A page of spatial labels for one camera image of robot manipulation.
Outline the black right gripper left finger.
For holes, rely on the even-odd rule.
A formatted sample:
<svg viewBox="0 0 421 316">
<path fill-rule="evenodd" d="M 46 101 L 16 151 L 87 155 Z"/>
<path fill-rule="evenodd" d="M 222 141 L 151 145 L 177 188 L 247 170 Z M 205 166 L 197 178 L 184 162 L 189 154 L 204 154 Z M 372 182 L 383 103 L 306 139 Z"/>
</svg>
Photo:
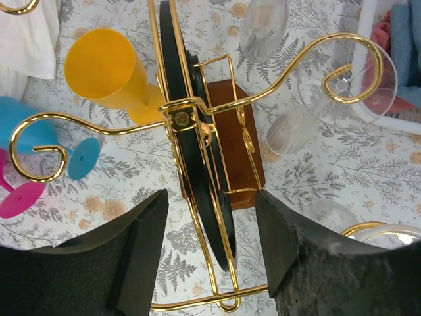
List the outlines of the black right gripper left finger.
<svg viewBox="0 0 421 316">
<path fill-rule="evenodd" d="M 159 190 L 52 247 L 1 248 L 2 315 L 148 315 L 168 215 Z"/>
</svg>

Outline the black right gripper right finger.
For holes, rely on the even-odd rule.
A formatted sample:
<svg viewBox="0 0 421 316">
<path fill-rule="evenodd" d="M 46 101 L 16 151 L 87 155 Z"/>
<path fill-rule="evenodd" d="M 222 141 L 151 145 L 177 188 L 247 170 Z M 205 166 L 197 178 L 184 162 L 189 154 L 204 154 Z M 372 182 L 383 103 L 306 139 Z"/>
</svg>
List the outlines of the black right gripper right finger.
<svg viewBox="0 0 421 316">
<path fill-rule="evenodd" d="M 342 236 L 256 195 L 268 280 L 279 315 L 419 315 L 420 243 L 394 250 Z"/>
</svg>

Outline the frosted clear wine glass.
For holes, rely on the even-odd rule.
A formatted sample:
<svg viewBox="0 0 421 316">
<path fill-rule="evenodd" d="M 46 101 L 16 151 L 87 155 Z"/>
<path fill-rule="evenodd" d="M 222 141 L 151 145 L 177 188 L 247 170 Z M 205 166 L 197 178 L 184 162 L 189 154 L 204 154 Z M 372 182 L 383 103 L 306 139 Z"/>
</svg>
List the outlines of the frosted clear wine glass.
<svg viewBox="0 0 421 316">
<path fill-rule="evenodd" d="M 310 202 L 303 214 L 330 230 L 372 246 L 395 249 L 420 241 L 420 229 L 383 222 L 358 222 L 345 206 L 328 199 Z"/>
</svg>

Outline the yellow plastic goblet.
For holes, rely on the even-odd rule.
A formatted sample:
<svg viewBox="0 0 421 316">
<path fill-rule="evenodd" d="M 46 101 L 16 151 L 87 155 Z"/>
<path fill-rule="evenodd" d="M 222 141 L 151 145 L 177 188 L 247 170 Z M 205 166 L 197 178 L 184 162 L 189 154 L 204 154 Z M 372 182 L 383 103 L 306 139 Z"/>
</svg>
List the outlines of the yellow plastic goblet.
<svg viewBox="0 0 421 316">
<path fill-rule="evenodd" d="M 66 56 L 64 77 L 75 94 L 104 108 L 125 110 L 136 124 L 162 119 L 160 88 L 148 83 L 141 59 L 120 32 L 98 28 L 77 39 Z"/>
</svg>

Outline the ribbed clear wine glass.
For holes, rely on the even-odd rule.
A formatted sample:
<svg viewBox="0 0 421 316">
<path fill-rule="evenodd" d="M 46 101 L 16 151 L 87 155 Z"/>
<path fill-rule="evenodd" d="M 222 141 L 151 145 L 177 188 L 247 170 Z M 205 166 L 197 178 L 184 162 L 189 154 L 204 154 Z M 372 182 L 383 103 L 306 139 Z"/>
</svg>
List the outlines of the ribbed clear wine glass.
<svg viewBox="0 0 421 316">
<path fill-rule="evenodd" d="M 263 61 L 275 54 L 287 28 L 288 5 L 286 0 L 250 2 L 240 37 L 240 49 L 247 59 Z"/>
</svg>

